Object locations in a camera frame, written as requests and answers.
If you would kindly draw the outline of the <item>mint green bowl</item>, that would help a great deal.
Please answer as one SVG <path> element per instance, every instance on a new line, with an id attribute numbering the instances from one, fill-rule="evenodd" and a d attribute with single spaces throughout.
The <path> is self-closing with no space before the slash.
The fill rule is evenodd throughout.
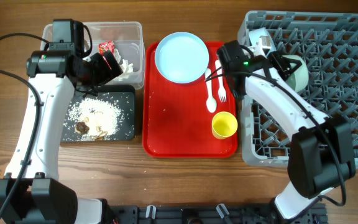
<path id="1" fill-rule="evenodd" d="M 285 58 L 299 60 L 301 62 L 300 68 L 292 73 L 289 78 L 285 81 L 286 84 L 291 87 L 295 92 L 299 92 L 307 86 L 309 82 L 309 73 L 305 61 L 297 55 L 284 55 Z"/>

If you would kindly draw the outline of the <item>white napkin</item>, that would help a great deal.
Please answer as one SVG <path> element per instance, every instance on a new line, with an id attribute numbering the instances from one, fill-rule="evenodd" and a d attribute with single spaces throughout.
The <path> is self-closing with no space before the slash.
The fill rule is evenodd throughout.
<path id="1" fill-rule="evenodd" d="M 105 63 L 107 64 L 107 66 L 110 70 L 112 70 L 112 65 L 107 61 L 106 57 L 103 55 L 106 52 L 110 52 L 113 54 L 114 58 L 116 59 L 117 63 L 119 64 L 123 73 L 133 73 L 134 72 L 133 64 L 129 63 L 128 60 L 123 59 L 122 56 L 120 55 L 118 49 L 113 49 L 113 51 L 111 51 L 111 50 L 102 51 L 101 55 L 103 56 L 103 60 L 105 61 Z"/>

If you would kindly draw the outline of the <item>light blue food bowl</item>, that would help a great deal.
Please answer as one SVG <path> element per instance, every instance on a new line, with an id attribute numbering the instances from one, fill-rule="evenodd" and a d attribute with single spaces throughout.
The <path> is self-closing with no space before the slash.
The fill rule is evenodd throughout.
<path id="1" fill-rule="evenodd" d="M 254 45 L 261 35 L 270 36 L 266 28 L 260 28 L 249 32 L 250 46 Z"/>

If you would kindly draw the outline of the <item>brown food scraps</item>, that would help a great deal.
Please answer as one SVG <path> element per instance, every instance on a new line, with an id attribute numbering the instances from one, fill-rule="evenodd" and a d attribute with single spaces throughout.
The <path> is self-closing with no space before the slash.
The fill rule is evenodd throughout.
<path id="1" fill-rule="evenodd" d="M 96 118 L 85 117 L 83 121 L 75 124 L 75 132 L 82 135 L 87 141 L 103 140 L 107 131 L 102 129 L 102 125 Z"/>

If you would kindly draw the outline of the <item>light blue plate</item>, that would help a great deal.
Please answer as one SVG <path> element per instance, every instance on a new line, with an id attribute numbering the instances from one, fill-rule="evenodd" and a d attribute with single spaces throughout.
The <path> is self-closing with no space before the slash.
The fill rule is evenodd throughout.
<path id="1" fill-rule="evenodd" d="M 158 43 L 154 59 L 158 72 L 166 80 L 186 84 L 204 74 L 209 65 L 209 52 L 197 35 L 175 32 Z"/>

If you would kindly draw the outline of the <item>red snack wrapper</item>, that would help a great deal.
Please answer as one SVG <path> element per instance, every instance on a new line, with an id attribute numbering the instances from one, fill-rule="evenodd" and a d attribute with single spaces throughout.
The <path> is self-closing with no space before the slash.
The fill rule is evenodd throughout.
<path id="1" fill-rule="evenodd" d="M 112 64 L 115 60 L 114 56 L 114 43 L 109 40 L 107 42 L 102 42 L 98 45 L 99 53 L 103 56 L 103 59 L 106 61 L 108 67 L 112 69 Z"/>

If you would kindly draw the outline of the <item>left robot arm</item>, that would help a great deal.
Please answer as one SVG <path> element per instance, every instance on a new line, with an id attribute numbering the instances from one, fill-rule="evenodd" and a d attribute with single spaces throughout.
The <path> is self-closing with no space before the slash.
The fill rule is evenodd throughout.
<path id="1" fill-rule="evenodd" d="M 105 199 L 79 198 L 58 180 L 58 150 L 65 114 L 77 85 L 91 90 L 122 73 L 112 52 L 85 49 L 90 30 L 56 19 L 53 38 L 26 63 L 29 89 L 19 140 L 0 179 L 0 222 L 116 223 Z"/>

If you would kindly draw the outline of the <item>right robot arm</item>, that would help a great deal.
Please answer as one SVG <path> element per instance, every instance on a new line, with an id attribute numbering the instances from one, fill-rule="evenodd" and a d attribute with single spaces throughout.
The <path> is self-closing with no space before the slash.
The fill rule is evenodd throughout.
<path id="1" fill-rule="evenodd" d="M 264 38 L 251 47 L 233 40 L 216 54 L 232 95 L 258 102 L 291 140 L 290 182 L 273 199 L 270 221 L 290 223 L 322 199 L 344 206 L 345 182 L 356 174 L 351 126 L 314 108 L 288 84 L 308 77 L 303 59 L 273 51 Z"/>

